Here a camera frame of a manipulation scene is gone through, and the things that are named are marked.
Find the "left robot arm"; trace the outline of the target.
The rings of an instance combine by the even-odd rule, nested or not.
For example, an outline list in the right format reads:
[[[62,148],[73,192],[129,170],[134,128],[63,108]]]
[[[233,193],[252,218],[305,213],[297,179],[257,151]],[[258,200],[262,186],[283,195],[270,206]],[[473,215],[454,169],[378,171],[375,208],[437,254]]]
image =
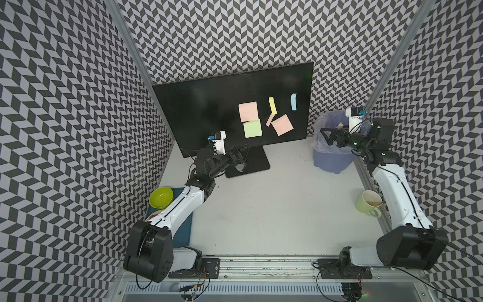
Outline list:
[[[190,247],[175,248],[174,235],[186,219],[200,207],[215,188],[216,177],[228,167],[245,167],[241,151],[235,147],[222,153],[217,147],[197,151],[182,193],[148,221],[139,221],[130,230],[123,268],[150,281],[160,283],[169,274],[186,271],[201,274],[203,255]]]

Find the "pink square sticky note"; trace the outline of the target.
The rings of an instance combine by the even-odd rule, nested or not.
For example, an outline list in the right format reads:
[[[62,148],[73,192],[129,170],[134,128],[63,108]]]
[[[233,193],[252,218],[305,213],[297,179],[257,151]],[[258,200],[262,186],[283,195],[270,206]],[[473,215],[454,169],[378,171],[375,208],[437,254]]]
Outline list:
[[[238,106],[240,120],[242,123],[252,122],[259,119],[257,102],[242,103]]]
[[[271,125],[279,137],[294,129],[288,115],[283,115],[282,117],[273,120]]]

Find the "green square sticky note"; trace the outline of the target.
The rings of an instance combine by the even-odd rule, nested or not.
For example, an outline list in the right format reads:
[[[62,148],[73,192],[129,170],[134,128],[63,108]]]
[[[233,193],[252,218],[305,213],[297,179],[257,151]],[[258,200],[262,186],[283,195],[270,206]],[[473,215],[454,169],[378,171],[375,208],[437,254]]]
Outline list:
[[[244,126],[244,134],[245,138],[254,138],[262,136],[262,127],[260,120],[254,120],[245,122]]]

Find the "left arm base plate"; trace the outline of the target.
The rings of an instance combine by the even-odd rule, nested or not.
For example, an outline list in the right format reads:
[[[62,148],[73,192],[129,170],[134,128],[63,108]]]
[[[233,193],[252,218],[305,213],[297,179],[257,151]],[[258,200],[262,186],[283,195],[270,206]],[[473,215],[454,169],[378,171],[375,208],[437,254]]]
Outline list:
[[[202,258],[197,260],[191,269],[181,269],[169,273],[171,279],[195,279],[195,278],[210,278],[218,279],[220,273],[220,258]]]

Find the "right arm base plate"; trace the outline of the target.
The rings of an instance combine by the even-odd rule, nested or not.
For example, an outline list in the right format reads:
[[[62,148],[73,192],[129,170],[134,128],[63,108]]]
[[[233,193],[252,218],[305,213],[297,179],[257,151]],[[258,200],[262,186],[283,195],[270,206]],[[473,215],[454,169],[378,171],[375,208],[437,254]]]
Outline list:
[[[322,279],[370,280],[373,278],[368,267],[342,266],[338,259],[318,259],[313,267],[321,271]]]

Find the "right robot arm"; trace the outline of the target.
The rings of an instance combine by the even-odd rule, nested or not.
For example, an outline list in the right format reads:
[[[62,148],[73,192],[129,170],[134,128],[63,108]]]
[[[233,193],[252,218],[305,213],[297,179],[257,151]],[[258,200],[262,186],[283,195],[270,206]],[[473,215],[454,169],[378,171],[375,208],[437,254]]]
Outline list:
[[[449,243],[447,234],[436,229],[417,202],[406,178],[401,157],[391,149],[395,125],[375,118],[367,134],[347,129],[323,128],[328,145],[350,147],[362,157],[382,191],[391,215],[392,229],[367,247],[345,247],[339,266],[430,270]]]

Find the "yellow narrow sticky note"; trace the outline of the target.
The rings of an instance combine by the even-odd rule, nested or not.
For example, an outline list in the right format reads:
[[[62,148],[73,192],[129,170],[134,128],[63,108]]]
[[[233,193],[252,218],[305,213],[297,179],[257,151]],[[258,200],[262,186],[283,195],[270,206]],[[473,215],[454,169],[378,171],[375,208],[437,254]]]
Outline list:
[[[275,116],[277,114],[277,108],[275,105],[274,97],[269,97],[269,106],[270,106],[271,114]]]

